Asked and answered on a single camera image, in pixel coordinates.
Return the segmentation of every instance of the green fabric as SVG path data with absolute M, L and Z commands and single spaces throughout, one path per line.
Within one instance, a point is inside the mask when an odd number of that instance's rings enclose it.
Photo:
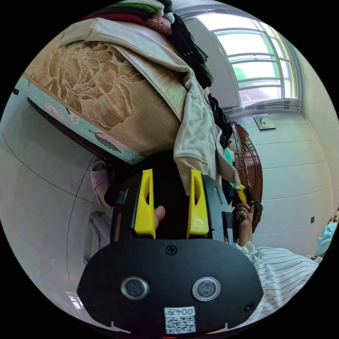
M 145 5 L 145 4 L 113 4 L 110 5 L 109 7 L 133 7 L 133 8 L 138 8 L 140 10 L 144 10 L 150 14 L 152 14 L 154 17 L 156 17 L 158 11 L 156 8 L 150 6 L 150 5 Z
M 224 156 L 225 156 L 225 160 L 231 164 L 231 166 L 233 166 L 233 159 L 232 159 L 232 156 L 231 154 L 229 153 L 229 151 L 227 150 L 227 148 L 225 148 L 225 151 L 224 151 Z

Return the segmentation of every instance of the folded clothes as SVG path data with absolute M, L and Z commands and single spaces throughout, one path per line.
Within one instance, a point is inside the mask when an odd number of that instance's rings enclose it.
M 151 18 L 145 23 L 145 26 L 164 35 L 172 34 L 171 23 L 165 17 Z
M 173 13 L 164 13 L 164 17 L 168 19 L 171 24 L 175 21 Z
M 154 17 L 157 15 L 158 10 L 150 5 L 145 5 L 145 4 L 122 4 L 120 2 L 118 2 L 117 4 L 113 4 L 110 5 L 108 7 L 112 7 L 112 8 L 126 8 L 126 7 L 130 7 L 130 8 L 138 8 L 140 10 L 146 11 L 150 14 L 152 14 Z
M 88 20 L 88 19 L 95 19 L 101 18 L 110 21 L 122 21 L 122 22 L 131 22 L 138 25 L 145 25 L 145 21 L 142 20 L 141 17 L 132 14 L 124 14 L 124 13 L 112 13 L 112 14 L 99 14 L 99 15 L 87 15 L 85 18 L 81 19 L 80 21 Z
M 137 17 L 140 17 L 142 19 L 142 21 L 146 22 L 149 19 L 151 19 L 154 15 L 139 9 L 139 8 L 133 8 L 133 7 L 118 7 L 118 8 L 114 8 L 114 7 L 104 7 L 98 11 L 95 11 L 87 16 L 85 16 L 81 21 L 83 20 L 87 20 L 87 19 L 93 19 L 93 18 L 103 18 L 102 15 L 107 15 L 107 14 L 130 14 L 130 15 L 134 15 Z
M 120 1 L 121 4 L 144 4 L 149 5 L 157 9 L 157 15 L 159 17 L 162 17 L 164 14 L 164 4 L 162 3 L 162 0 L 124 0 Z

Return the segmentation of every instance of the finger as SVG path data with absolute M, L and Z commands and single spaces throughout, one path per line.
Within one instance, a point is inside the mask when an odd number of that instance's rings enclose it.
M 165 217 L 166 211 L 163 206 L 158 206 L 154 210 L 154 222 L 155 222 L 155 229 L 158 228 L 159 222 Z
M 245 207 L 240 207 L 237 209 L 237 212 L 240 212 L 240 211 L 245 212 L 247 215 L 249 213 L 249 211 Z
M 240 212 L 237 212 L 237 213 L 236 213 L 236 219 L 237 219 L 237 220 L 239 220 L 241 216 L 242 216 L 245 220 L 247 219 L 247 213 L 246 213 L 246 212 L 240 211 Z
M 243 202 L 237 204 L 237 208 L 240 208 L 240 207 L 245 207 L 247 210 L 250 209 L 250 207 L 247 204 L 244 204 Z

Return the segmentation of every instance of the white striped clothing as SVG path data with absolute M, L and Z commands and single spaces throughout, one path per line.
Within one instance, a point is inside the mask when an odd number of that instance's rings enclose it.
M 256 322 L 283 307 L 305 285 L 321 261 L 284 248 L 255 249 L 251 242 L 237 247 L 253 262 L 264 294 L 249 319 L 230 329 Z

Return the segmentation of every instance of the white wall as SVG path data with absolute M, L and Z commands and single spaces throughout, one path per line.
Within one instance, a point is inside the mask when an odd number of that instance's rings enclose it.
M 271 118 L 276 129 L 265 131 L 251 115 L 235 118 L 248 131 L 263 170 L 263 213 L 253 242 L 312 255 L 333 214 L 327 159 L 302 114 L 275 113 Z
M 237 85 L 229 72 L 231 66 L 227 64 L 216 41 L 212 39 L 210 32 L 199 19 L 185 20 L 185 24 L 193 35 L 195 43 L 209 56 L 206 65 L 214 77 L 213 84 L 209 88 L 212 96 L 218 99 L 220 107 L 239 106 Z
M 333 182 L 333 211 L 339 206 L 339 122 L 325 86 L 304 56 L 293 47 L 302 75 L 302 113 L 325 151 Z

